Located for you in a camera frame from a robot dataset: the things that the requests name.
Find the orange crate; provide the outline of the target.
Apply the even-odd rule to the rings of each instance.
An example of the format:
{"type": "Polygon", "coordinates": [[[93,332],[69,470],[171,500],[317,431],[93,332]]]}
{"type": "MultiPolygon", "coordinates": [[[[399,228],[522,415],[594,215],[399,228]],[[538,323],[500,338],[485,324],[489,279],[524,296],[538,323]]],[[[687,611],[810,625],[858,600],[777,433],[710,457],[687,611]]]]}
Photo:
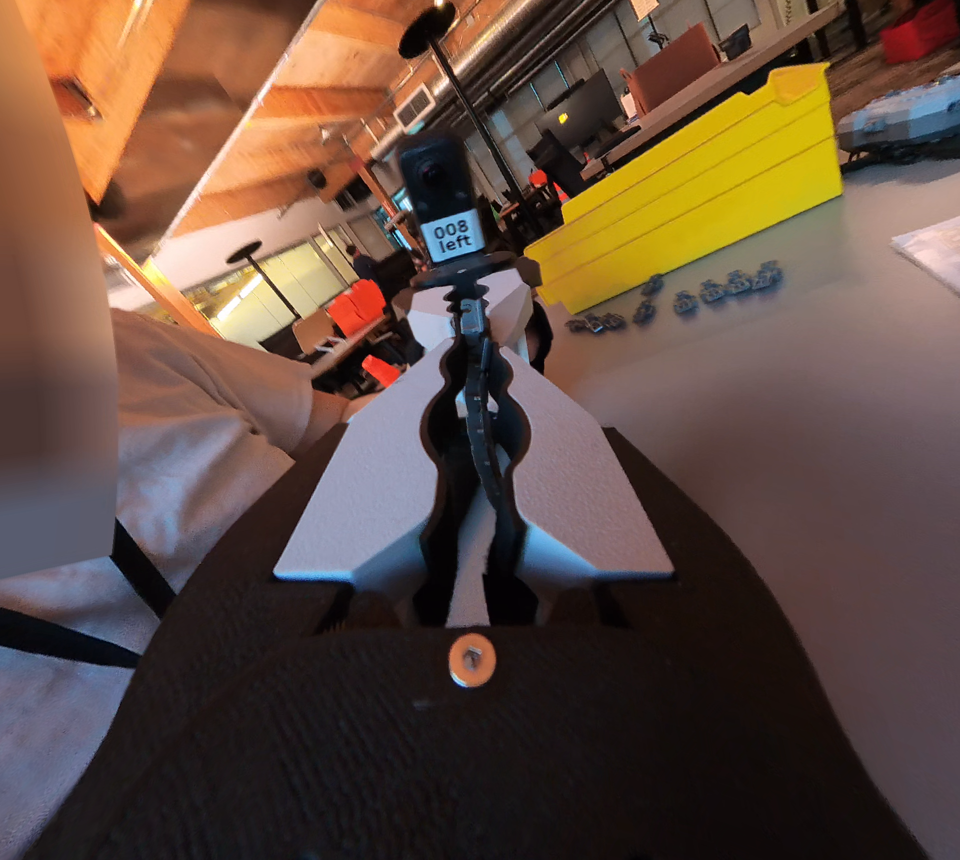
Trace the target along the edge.
{"type": "Polygon", "coordinates": [[[333,324],[349,337],[385,315],[387,301],[371,279],[359,279],[328,305],[326,312],[333,324]]]}

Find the black round pole lamp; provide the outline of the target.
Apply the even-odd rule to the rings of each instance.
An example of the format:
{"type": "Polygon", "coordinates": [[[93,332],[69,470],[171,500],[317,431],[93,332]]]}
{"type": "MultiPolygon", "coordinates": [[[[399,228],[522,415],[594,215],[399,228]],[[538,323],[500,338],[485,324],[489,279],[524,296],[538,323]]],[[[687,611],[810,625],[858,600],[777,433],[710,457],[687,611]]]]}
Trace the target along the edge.
{"type": "Polygon", "coordinates": [[[398,44],[398,53],[404,60],[411,60],[419,57],[426,51],[430,51],[438,68],[447,77],[450,87],[457,95],[464,111],[474,123],[478,133],[481,135],[491,157],[497,164],[501,175],[507,182],[512,199],[517,206],[519,216],[526,229],[532,229],[535,216],[530,206],[526,202],[519,181],[511,169],[509,162],[500,150],[493,135],[488,129],[486,122],[480,112],[474,107],[474,103],[468,97],[466,90],[457,77],[449,57],[442,46],[442,39],[450,30],[456,15],[455,6],[448,1],[442,4],[434,3],[419,16],[414,19],[406,28],[398,44]]]}
{"type": "Polygon", "coordinates": [[[241,261],[246,261],[256,271],[258,276],[262,278],[262,281],[269,286],[270,290],[279,298],[283,305],[289,310],[294,317],[294,320],[300,319],[302,315],[300,315],[300,313],[294,307],[294,304],[287,298],[287,296],[281,291],[278,285],[258,262],[255,255],[261,249],[261,247],[262,241],[259,239],[250,243],[246,243],[244,246],[238,248],[232,254],[230,254],[226,258],[225,262],[228,265],[237,265],[241,261]]]}

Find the grey desk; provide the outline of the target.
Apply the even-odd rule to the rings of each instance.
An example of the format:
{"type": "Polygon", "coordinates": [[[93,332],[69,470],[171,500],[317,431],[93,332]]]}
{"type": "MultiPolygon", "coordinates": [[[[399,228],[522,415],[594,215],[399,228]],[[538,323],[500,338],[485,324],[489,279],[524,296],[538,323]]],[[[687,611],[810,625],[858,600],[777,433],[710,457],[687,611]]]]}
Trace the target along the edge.
{"type": "Polygon", "coordinates": [[[666,278],[650,326],[555,332],[548,378],[704,509],[772,590],[872,779],[958,858],[958,297],[891,240],[958,216],[958,161],[841,197],[666,278]],[[681,289],[783,283],[690,317],[681,289]]]}

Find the cluster of black track links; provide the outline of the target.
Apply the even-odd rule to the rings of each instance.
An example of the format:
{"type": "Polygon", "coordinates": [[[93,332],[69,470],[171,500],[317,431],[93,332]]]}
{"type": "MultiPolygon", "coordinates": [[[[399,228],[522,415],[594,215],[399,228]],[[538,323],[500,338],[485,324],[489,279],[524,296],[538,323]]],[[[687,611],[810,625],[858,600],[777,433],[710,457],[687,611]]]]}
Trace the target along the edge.
{"type": "MultiPolygon", "coordinates": [[[[713,306],[731,299],[743,298],[780,287],[785,278],[784,268],[775,259],[764,262],[755,271],[735,269],[726,278],[708,278],[701,282],[698,291],[681,289],[674,295],[671,309],[678,317],[687,318],[697,313],[703,305],[713,306]]],[[[641,302],[628,321],[613,312],[585,314],[566,321],[565,327],[572,334],[604,334],[625,330],[629,323],[635,326],[650,326],[657,316],[656,297],[665,287],[665,274],[654,274],[639,286],[641,302]]]]}

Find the yellow plastic bin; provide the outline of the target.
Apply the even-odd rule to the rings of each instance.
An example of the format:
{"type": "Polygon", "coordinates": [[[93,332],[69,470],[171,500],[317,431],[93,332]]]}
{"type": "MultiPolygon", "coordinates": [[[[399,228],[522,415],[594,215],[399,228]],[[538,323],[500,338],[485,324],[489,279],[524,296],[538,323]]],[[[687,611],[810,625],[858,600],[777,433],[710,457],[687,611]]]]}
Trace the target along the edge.
{"type": "Polygon", "coordinates": [[[539,297],[580,313],[841,196],[828,66],[774,69],[567,201],[525,250],[539,297]]]}

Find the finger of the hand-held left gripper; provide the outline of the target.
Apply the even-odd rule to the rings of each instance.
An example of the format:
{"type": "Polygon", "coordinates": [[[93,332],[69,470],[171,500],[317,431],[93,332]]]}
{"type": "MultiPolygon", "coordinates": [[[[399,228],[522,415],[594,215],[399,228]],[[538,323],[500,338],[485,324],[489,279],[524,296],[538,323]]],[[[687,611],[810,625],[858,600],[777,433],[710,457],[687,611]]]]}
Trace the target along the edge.
{"type": "Polygon", "coordinates": [[[407,321],[416,342],[425,353],[455,338],[449,294],[452,288],[430,288],[412,295],[407,321]]]}
{"type": "Polygon", "coordinates": [[[533,317],[533,298],[520,273],[491,273],[480,279],[486,287],[486,320],[490,337],[502,348],[527,352],[526,327],[533,317]]]}

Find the black box yellow dot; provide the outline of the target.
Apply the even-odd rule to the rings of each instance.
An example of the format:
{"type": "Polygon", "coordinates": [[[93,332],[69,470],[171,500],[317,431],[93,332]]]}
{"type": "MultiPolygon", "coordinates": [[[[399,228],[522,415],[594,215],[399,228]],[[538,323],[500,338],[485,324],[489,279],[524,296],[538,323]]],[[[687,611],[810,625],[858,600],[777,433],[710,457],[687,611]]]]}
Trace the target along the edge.
{"type": "Polygon", "coordinates": [[[611,129],[624,110],[604,69],[576,82],[537,120],[541,135],[552,134],[564,147],[581,146],[611,129]]]}

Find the brown chair back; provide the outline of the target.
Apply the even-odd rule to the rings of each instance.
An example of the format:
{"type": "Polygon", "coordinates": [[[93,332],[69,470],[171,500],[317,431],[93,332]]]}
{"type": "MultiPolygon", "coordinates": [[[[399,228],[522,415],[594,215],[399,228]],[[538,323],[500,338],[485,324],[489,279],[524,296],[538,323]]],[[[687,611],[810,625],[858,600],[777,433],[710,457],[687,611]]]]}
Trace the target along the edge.
{"type": "Polygon", "coordinates": [[[637,116],[666,100],[721,64],[719,50],[702,22],[669,42],[633,70],[620,69],[637,116]]]}

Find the open instruction booklet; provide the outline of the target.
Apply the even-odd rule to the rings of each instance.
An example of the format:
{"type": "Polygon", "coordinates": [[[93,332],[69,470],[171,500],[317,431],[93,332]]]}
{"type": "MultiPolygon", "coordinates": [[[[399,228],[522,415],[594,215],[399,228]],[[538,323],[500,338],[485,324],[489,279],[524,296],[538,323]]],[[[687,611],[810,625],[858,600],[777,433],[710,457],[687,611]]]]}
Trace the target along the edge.
{"type": "Polygon", "coordinates": [[[959,217],[896,236],[891,247],[959,296],[959,217]]]}

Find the person's light shirt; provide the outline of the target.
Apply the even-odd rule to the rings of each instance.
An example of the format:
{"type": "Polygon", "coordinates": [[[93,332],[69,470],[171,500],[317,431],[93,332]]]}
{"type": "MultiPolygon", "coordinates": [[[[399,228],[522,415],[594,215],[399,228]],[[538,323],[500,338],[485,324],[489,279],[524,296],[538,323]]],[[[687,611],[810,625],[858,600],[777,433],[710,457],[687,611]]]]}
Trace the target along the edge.
{"type": "MultiPolygon", "coordinates": [[[[120,309],[116,515],[175,590],[234,522],[364,405],[306,364],[120,309]]],[[[77,784],[133,673],[2,649],[1,856],[21,858],[77,784]]]]}

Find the grey work table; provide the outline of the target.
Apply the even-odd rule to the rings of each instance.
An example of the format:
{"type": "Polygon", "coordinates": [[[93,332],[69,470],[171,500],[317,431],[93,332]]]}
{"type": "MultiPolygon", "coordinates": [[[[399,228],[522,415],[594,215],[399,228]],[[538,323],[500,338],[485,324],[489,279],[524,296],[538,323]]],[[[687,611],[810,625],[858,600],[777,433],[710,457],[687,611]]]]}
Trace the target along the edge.
{"type": "Polygon", "coordinates": [[[591,180],[615,170],[618,163],[636,157],[663,136],[682,129],[734,94],[756,90],[771,70],[793,63],[813,62],[814,38],[824,33],[825,28],[842,13],[840,3],[829,4],[807,18],[787,25],[774,38],[753,45],[734,60],[723,62],[702,75],[645,114],[635,133],[591,160],[582,171],[582,178],[591,180]]]}

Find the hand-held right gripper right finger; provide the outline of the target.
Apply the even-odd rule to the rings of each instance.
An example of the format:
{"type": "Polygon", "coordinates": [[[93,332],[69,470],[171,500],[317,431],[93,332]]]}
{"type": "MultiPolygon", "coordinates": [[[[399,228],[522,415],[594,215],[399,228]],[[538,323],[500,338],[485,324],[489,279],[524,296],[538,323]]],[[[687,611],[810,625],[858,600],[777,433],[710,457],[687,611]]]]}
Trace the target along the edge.
{"type": "Polygon", "coordinates": [[[496,526],[487,554],[492,624],[532,624],[569,590],[664,581],[675,567],[604,430],[512,350],[487,374],[496,526]]]}

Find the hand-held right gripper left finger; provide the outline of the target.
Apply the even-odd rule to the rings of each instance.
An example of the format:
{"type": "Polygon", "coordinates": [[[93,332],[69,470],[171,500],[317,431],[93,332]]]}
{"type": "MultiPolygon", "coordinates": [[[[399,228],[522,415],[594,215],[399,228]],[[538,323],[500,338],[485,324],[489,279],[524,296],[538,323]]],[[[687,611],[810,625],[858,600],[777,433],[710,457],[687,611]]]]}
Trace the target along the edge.
{"type": "Polygon", "coordinates": [[[452,585],[457,491],[430,441],[430,406],[449,383],[440,343],[354,414],[273,567],[281,582],[330,582],[380,594],[419,624],[417,594],[452,585]]]}

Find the red plastic crate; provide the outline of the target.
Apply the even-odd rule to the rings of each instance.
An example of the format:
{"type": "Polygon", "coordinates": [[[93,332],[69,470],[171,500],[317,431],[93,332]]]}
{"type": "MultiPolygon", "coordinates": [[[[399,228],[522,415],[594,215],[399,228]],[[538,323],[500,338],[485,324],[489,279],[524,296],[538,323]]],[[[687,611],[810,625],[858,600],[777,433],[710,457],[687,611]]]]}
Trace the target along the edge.
{"type": "Polygon", "coordinates": [[[918,61],[958,38],[954,0],[932,0],[914,7],[879,35],[886,63],[918,61]]]}

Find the grey electronic hub block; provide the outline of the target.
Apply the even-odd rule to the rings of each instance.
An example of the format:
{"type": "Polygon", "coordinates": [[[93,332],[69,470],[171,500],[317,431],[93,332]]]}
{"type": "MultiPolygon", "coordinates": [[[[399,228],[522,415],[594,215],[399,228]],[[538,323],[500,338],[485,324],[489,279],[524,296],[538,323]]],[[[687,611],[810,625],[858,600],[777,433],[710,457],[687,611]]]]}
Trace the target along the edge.
{"type": "Polygon", "coordinates": [[[918,153],[959,135],[959,74],[890,91],[840,119],[836,138],[854,155],[918,153]]]}

